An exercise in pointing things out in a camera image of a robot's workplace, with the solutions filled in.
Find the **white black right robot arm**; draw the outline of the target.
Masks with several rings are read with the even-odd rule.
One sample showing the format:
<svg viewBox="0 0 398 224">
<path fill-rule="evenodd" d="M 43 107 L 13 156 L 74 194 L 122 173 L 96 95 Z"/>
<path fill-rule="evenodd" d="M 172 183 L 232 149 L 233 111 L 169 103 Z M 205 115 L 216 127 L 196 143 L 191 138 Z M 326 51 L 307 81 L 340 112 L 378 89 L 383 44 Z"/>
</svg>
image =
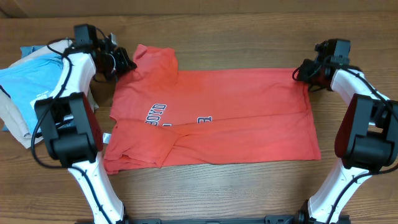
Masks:
<svg viewBox="0 0 398 224">
<path fill-rule="evenodd" d="M 292 74 L 295 81 L 338 93 L 348 109 L 335 138 L 335 165 L 288 223 L 350 223 L 341 212 L 359 187 L 397 170 L 397 102 L 350 64 L 350 50 L 348 40 L 325 40 L 315 46 L 317 57 L 305 59 Z"/>
</svg>

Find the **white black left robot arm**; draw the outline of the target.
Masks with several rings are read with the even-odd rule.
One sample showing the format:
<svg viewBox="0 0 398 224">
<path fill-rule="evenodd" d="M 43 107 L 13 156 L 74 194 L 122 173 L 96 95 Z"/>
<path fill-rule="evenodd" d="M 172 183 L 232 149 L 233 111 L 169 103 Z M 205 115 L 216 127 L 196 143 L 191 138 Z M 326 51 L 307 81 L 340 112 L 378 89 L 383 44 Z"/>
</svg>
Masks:
<svg viewBox="0 0 398 224">
<path fill-rule="evenodd" d="M 64 50 L 49 47 L 64 67 L 54 93 L 35 102 L 38 122 L 33 133 L 41 134 L 49 156 L 59 161 L 56 168 L 66 169 L 78 182 L 94 223 L 131 223 L 104 169 L 103 133 L 87 95 L 96 73 L 117 81 L 137 65 L 114 34 L 98 37 L 100 32 L 93 25 L 76 25 L 75 37 Z"/>
</svg>

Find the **red printed t-shirt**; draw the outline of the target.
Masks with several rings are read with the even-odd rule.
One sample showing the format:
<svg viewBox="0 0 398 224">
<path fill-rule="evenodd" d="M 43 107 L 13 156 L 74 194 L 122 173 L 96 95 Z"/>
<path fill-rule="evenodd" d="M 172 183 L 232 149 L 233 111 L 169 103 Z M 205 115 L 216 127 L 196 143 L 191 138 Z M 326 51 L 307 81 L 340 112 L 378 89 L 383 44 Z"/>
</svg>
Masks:
<svg viewBox="0 0 398 224">
<path fill-rule="evenodd" d="M 321 158 L 307 86 L 292 69 L 180 70 L 173 49 L 145 45 L 133 58 L 113 96 L 107 173 Z"/>
</svg>

